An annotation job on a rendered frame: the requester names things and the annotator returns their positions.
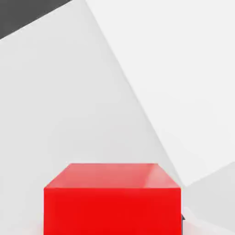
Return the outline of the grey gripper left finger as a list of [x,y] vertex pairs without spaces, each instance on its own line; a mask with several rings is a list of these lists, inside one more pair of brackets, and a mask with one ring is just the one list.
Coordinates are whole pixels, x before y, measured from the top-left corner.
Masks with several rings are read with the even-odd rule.
[[44,226],[43,222],[33,221],[19,226],[18,228],[19,235],[44,235]]

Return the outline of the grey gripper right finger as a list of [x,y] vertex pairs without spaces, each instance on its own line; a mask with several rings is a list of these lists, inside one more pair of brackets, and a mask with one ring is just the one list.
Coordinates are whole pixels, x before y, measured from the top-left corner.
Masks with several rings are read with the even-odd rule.
[[183,216],[183,235],[235,235],[235,232],[198,219],[188,207],[183,207]]

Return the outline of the small red cube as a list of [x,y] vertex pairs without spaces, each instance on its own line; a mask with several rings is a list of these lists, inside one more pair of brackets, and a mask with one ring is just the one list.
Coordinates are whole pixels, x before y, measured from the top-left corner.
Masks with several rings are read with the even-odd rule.
[[44,188],[44,235],[182,235],[181,188],[156,163],[72,163]]

